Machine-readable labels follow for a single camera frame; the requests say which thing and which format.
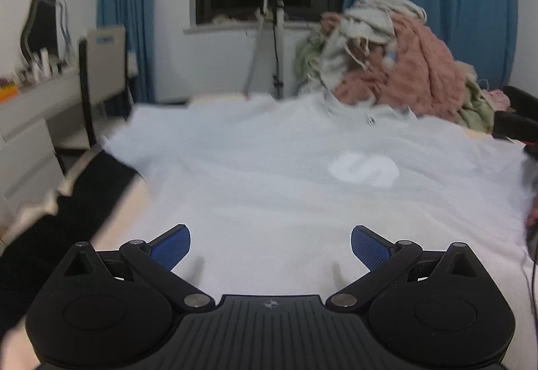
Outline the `white t-shirt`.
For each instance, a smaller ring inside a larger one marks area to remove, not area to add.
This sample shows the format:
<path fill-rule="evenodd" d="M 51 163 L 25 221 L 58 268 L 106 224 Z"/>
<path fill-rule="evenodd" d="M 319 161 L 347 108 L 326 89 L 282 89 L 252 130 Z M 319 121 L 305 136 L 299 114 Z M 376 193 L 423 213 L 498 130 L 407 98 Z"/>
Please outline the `white t-shirt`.
<path fill-rule="evenodd" d="M 358 224 L 426 249 L 470 244 L 506 295 L 530 279 L 533 164 L 435 117 L 323 93 L 141 106 L 106 149 L 151 190 L 132 235 L 188 225 L 177 273 L 211 293 L 331 294 L 364 271 L 350 250 Z"/>

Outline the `striped fleece blanket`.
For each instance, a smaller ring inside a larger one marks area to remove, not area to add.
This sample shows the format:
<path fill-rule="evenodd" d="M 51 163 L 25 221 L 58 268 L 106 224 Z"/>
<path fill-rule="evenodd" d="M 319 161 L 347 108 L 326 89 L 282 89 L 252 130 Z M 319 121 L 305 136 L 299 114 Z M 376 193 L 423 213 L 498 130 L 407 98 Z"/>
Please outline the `striped fleece blanket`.
<path fill-rule="evenodd" d="M 537 166 L 524 156 L 533 164 L 534 194 Z M 4 368 L 29 368 L 36 362 L 30 344 L 16 326 L 72 244 L 90 240 L 98 249 L 106 250 L 138 238 L 131 232 L 152 202 L 145 179 L 133 167 L 108 153 L 105 144 L 104 150 L 90 159 L 74 181 L 63 185 L 59 195 L 49 198 L 42 208 L 19 216 L 1 259 L 1 332 L 7 338 Z M 179 265 L 187 260 L 191 251 L 192 246 Z M 177 275 L 179 265 L 175 268 Z M 179 276 L 201 288 L 196 279 Z M 516 320 L 515 335 L 503 362 L 511 369 L 534 369 L 537 366 L 537 337 L 532 313 L 534 284 L 531 275 L 522 295 L 506 295 L 500 289 Z M 225 294 L 201 290 L 215 297 Z"/>

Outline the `white dressing table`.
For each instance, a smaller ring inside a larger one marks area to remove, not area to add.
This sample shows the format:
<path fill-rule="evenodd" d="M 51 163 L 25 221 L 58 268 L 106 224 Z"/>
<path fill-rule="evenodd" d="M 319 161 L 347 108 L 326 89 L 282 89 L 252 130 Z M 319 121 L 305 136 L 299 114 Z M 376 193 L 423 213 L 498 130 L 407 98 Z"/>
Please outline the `white dressing table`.
<path fill-rule="evenodd" d="M 47 121 L 81 102 L 78 71 L 29 87 L 1 104 L 1 216 L 40 203 L 63 180 Z"/>

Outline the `pink fluffy blanket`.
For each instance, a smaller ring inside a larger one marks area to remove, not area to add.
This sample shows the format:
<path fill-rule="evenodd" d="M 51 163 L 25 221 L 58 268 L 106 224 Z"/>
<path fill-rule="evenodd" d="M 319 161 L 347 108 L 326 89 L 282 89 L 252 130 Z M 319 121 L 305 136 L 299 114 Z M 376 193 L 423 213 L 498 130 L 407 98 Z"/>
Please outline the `pink fluffy blanket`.
<path fill-rule="evenodd" d="M 347 105 L 374 100 L 394 109 L 408 107 L 417 116 L 454 122 L 463 105 L 466 78 L 451 51 L 419 19 L 397 12 L 389 16 L 397 43 L 394 66 L 384 68 L 384 48 L 371 43 L 368 67 L 344 72 L 334 96 Z"/>

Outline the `white and black chair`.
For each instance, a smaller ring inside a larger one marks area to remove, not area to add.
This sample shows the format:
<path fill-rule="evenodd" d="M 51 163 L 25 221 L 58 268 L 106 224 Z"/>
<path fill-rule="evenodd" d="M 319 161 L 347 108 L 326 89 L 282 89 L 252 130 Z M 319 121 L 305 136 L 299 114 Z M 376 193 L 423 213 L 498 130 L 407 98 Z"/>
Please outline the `white and black chair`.
<path fill-rule="evenodd" d="M 78 44 L 80 99 L 48 122 L 55 149 L 83 153 L 103 141 L 128 118 L 127 32 L 106 26 L 90 31 Z"/>

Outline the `green patterned blanket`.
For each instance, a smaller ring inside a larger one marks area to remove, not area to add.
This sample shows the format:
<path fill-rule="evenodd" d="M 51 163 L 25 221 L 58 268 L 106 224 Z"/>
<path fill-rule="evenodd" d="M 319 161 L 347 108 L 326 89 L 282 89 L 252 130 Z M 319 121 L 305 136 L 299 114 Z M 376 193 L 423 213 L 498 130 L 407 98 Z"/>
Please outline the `green patterned blanket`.
<path fill-rule="evenodd" d="M 315 92 L 324 87 L 321 80 L 321 54 L 324 45 L 325 37 L 318 31 L 309 33 L 296 45 L 294 68 L 298 95 Z"/>

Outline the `orange tray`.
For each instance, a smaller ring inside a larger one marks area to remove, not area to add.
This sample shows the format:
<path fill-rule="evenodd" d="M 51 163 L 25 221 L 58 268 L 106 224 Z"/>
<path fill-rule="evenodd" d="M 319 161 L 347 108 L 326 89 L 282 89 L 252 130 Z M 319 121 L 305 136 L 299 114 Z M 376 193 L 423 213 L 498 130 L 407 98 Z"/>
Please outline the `orange tray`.
<path fill-rule="evenodd" d="M 4 102 L 18 96 L 19 90 L 14 83 L 8 83 L 0 86 L 0 102 Z"/>

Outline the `white cosmetic bottles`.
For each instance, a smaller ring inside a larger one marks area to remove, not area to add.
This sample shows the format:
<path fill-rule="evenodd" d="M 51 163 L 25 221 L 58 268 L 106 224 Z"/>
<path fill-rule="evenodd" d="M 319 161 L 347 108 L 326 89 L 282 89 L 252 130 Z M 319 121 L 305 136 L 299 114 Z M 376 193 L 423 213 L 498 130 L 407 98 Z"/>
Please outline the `white cosmetic bottles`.
<path fill-rule="evenodd" d="M 30 54 L 29 66 L 34 82 L 39 83 L 61 75 L 68 68 L 68 63 L 44 48 Z"/>

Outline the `cream white garment pile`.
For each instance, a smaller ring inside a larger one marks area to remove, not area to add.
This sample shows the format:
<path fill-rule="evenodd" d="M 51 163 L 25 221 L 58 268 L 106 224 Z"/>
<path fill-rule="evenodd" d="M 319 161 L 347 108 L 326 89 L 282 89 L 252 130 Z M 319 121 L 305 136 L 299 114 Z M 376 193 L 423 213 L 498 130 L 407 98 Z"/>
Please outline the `cream white garment pile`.
<path fill-rule="evenodd" d="M 384 50 L 382 64 L 392 68 L 397 60 L 397 35 L 393 18 L 404 15 L 425 24 L 428 15 L 410 0 L 358 0 L 342 13 L 321 15 L 324 48 L 320 54 L 319 81 L 334 91 L 344 73 L 356 67 L 369 68 L 370 52 Z"/>

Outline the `wavy framed mirror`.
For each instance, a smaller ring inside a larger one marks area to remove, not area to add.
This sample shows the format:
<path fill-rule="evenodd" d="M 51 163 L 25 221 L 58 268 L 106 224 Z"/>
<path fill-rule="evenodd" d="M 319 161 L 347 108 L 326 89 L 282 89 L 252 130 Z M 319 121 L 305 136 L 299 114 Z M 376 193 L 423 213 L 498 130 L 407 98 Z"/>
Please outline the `wavy framed mirror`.
<path fill-rule="evenodd" d="M 27 66 L 37 60 L 44 49 L 54 59 L 68 63 L 72 39 L 65 0 L 30 0 L 19 47 Z"/>

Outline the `white garment steamer stand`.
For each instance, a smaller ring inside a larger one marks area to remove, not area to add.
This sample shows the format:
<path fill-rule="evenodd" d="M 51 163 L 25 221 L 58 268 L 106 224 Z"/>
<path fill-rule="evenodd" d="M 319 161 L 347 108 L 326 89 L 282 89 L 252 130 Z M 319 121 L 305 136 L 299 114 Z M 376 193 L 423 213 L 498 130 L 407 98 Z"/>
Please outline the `white garment steamer stand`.
<path fill-rule="evenodd" d="M 256 35 L 255 47 L 246 80 L 242 85 L 242 95 L 249 99 L 258 68 L 258 60 L 264 51 L 269 47 L 273 50 L 273 71 L 271 74 L 271 94 L 277 100 L 283 99 L 283 25 L 284 25 L 284 3 L 283 0 L 261 0 L 260 7 L 255 13 Z"/>

